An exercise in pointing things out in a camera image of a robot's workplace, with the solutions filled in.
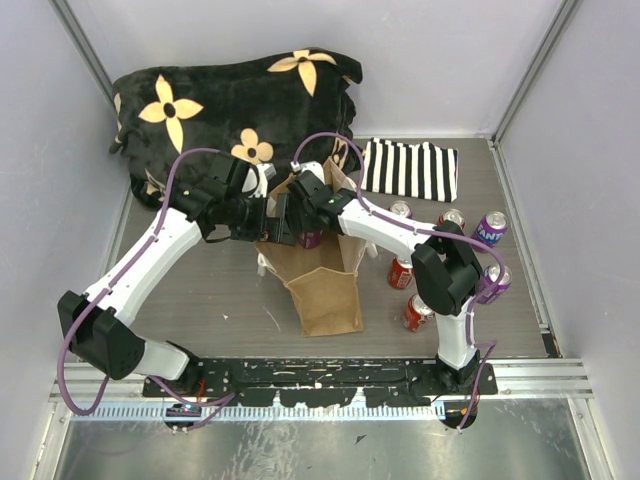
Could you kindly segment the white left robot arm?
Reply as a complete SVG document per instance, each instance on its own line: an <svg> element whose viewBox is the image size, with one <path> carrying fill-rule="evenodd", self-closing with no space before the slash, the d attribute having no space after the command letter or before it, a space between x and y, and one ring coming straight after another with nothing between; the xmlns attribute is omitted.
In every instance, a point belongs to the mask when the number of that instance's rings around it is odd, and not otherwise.
<svg viewBox="0 0 640 480"><path fill-rule="evenodd" d="M241 241L291 242L282 215L267 214L271 164L255 165L218 150L209 171L195 184L169 172L164 200L145 234L124 257L84 293L66 292L58 302L63 353L73 353L120 380L132 373L164 379L178 396L194 393L200 372L193 356L169 342L146 340L130 326L146 298L172 266L219 225Z"/></svg>

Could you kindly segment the brown burlap canvas bag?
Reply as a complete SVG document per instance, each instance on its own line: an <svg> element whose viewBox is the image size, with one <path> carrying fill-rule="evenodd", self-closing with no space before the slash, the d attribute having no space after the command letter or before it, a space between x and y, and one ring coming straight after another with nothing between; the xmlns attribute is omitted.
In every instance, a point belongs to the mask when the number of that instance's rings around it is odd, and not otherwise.
<svg viewBox="0 0 640 480"><path fill-rule="evenodd" d="M357 285L367 242L322 234L313 249L259 242L259 272L272 273L291 294L305 337L360 332L364 322Z"/></svg>

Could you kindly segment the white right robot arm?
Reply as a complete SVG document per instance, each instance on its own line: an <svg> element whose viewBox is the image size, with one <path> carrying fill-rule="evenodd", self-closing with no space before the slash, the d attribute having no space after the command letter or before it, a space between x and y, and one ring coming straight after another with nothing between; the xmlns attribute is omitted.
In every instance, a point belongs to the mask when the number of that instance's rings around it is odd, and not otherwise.
<svg viewBox="0 0 640 480"><path fill-rule="evenodd" d="M362 198L351 187L334 190L317 162L291 163L287 188L304 230L324 230L377 245L411 262L417 294L435 312L436 365L444 390L459 394L473 381L478 348L468 338L465 310L478 291L482 268L460 227L421 223Z"/></svg>

